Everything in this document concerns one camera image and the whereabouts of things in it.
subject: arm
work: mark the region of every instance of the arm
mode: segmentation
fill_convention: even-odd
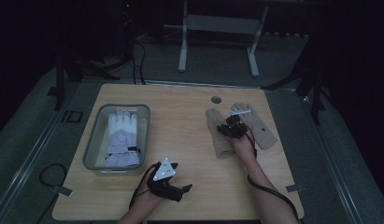
[[[240,139],[231,139],[235,153],[244,163],[250,179],[261,186],[276,190],[256,161],[253,147],[244,135]],[[297,223],[289,205],[279,197],[260,189],[253,188],[254,201],[258,205],[264,223]]]
[[[145,178],[139,194],[149,189],[146,182],[147,178]],[[140,194],[135,198],[135,202],[130,210],[118,221],[118,224],[141,223],[163,200],[164,198],[158,197],[150,191]]]

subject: glove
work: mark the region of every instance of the glove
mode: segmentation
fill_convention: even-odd
[[[124,167],[138,164],[139,157],[136,151],[128,151],[125,153],[114,153],[107,155],[107,166]]]
[[[259,145],[261,149],[270,148],[275,144],[277,139],[270,131],[270,129],[264,124],[261,117],[259,117],[258,113],[253,109],[250,104],[243,103],[235,103],[232,106],[232,110],[247,110],[250,109],[249,113],[240,114],[239,117],[241,120],[252,128],[252,133],[255,138],[256,143]]]
[[[109,146],[107,153],[125,153],[129,147],[136,150],[137,114],[119,110],[108,118]]]
[[[206,110],[206,120],[217,158],[224,159],[233,155],[235,151],[233,150],[232,143],[223,134],[218,132],[217,126],[226,123],[220,111],[215,108]]]

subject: person's right hand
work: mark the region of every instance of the person's right hand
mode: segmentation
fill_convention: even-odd
[[[254,146],[252,145],[252,143],[247,138],[247,135],[252,140],[252,143],[255,144],[253,141],[252,133],[250,132],[250,130],[248,130],[247,133],[244,134],[244,136],[242,136],[239,139],[237,139],[237,138],[231,138],[230,139],[230,141],[233,144],[233,148],[235,150],[235,153],[240,158],[240,160],[242,162],[244,162],[244,164],[246,166],[256,162],[256,158],[255,158],[255,154],[254,154]]]

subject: metal stand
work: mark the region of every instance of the metal stand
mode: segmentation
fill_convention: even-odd
[[[237,34],[254,35],[250,47],[247,47],[250,72],[253,77],[259,76],[258,65],[255,58],[255,50],[258,45],[259,37],[262,34],[264,21],[269,7],[264,7],[262,16],[259,20],[214,17],[188,14],[188,0],[183,1],[183,26],[182,26],[182,46],[180,49],[178,71],[186,71],[186,61],[188,54],[188,30],[201,30],[211,32],[227,32]]]

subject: wooden table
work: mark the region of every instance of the wooden table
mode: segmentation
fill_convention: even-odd
[[[221,103],[213,104],[212,96],[219,96]],[[243,165],[236,155],[216,158],[206,122],[207,109],[217,108],[226,118],[225,113],[236,102],[250,103],[277,137],[271,148],[258,150],[258,161],[276,188],[294,203],[299,217],[303,217],[298,193],[285,189],[294,184],[292,173],[262,90],[125,84],[102,86],[64,182],[74,193],[70,198],[59,196],[53,217],[109,220],[120,218],[128,210],[142,175],[99,176],[84,167],[82,157],[102,105],[145,104],[151,113],[147,166],[167,157],[179,163],[171,185],[193,184],[179,203],[164,201],[147,220],[259,219]]]

